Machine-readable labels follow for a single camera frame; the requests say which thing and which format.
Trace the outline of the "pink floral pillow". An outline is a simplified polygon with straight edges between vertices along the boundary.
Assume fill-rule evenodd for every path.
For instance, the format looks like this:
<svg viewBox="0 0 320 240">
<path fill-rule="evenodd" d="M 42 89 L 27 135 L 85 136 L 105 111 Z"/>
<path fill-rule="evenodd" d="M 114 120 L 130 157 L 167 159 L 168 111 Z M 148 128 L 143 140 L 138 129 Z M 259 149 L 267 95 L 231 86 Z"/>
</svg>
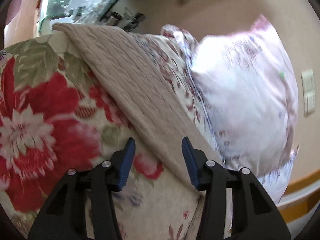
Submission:
<svg viewBox="0 0 320 240">
<path fill-rule="evenodd" d="M 207 127 L 225 168 L 249 168 L 275 203 L 290 180 L 297 151 L 298 87 L 289 56 L 269 20 L 196 40 L 175 25 L 173 38 L 187 60 Z"/>
</svg>

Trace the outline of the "cluttered glass shelf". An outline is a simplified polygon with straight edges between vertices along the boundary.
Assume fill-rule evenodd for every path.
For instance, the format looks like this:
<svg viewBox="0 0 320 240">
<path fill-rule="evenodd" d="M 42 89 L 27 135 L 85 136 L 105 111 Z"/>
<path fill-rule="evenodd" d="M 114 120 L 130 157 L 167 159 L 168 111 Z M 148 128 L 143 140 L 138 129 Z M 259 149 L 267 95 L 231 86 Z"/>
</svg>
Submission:
<svg viewBox="0 0 320 240">
<path fill-rule="evenodd" d="M 118 0 L 41 0 L 37 36 L 52 32 L 55 23 L 101 23 Z"/>
</svg>

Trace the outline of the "red floral quilt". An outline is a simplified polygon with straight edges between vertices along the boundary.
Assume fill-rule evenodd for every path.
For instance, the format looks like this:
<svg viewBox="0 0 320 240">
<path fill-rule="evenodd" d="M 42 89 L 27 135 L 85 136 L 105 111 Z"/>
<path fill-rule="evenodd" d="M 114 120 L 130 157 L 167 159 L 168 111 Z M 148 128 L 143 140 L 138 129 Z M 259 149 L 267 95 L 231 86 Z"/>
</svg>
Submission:
<svg viewBox="0 0 320 240">
<path fill-rule="evenodd" d="M 199 203 L 151 152 L 63 33 L 1 51 L 1 206 L 27 237 L 69 168 L 89 170 L 128 138 L 136 153 L 112 195 L 123 239 L 186 239 Z"/>
</svg>

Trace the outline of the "white wall switch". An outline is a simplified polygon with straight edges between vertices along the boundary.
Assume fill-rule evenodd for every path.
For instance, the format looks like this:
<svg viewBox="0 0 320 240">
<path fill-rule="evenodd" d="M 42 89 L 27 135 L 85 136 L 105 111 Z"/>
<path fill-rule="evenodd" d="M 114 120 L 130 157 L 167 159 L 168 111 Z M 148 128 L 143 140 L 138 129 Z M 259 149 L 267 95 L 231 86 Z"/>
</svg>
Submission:
<svg viewBox="0 0 320 240">
<path fill-rule="evenodd" d="M 312 114 L 316 109 L 315 79 L 312 69 L 301 73 L 304 101 L 304 116 Z"/>
</svg>

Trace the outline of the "beige knitted sweater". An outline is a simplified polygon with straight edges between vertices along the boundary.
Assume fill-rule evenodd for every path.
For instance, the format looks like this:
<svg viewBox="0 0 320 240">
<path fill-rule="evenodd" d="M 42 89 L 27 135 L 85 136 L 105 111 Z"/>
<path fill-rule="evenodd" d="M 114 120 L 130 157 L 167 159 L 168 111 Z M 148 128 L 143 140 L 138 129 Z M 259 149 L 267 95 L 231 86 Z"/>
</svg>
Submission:
<svg viewBox="0 0 320 240">
<path fill-rule="evenodd" d="M 218 164 L 220 157 L 183 109 L 172 88 L 131 35 L 118 27 L 56 23 L 100 84 L 133 124 L 140 140 L 181 182 L 192 188 L 181 144 Z"/>
</svg>

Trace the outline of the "cream floral bed sheet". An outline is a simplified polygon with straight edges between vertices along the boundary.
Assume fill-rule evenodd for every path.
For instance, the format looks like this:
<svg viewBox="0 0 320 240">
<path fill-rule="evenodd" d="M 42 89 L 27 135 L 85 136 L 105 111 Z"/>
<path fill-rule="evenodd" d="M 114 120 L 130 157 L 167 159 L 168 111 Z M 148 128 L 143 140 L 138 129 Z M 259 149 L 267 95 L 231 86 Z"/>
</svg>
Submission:
<svg viewBox="0 0 320 240">
<path fill-rule="evenodd" d="M 131 127 L 140 137 L 133 161 L 139 199 L 121 218 L 126 239 L 195 239 L 204 194 L 192 187 L 181 152 L 189 136 L 216 155 L 204 111 L 187 74 L 186 56 L 171 33 L 133 34 L 147 60 L 138 82 L 151 102 L 140 100 Z"/>
</svg>

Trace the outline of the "orange wooden headboard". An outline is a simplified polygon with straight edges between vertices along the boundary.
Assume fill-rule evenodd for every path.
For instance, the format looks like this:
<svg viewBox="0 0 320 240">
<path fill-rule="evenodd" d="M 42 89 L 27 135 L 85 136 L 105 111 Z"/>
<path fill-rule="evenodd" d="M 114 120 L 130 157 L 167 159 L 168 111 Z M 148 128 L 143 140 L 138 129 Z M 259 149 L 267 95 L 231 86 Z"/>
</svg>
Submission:
<svg viewBox="0 0 320 240">
<path fill-rule="evenodd" d="M 277 208 L 285 223 L 307 215 L 319 202 L 319 170 L 290 183 Z"/>
</svg>

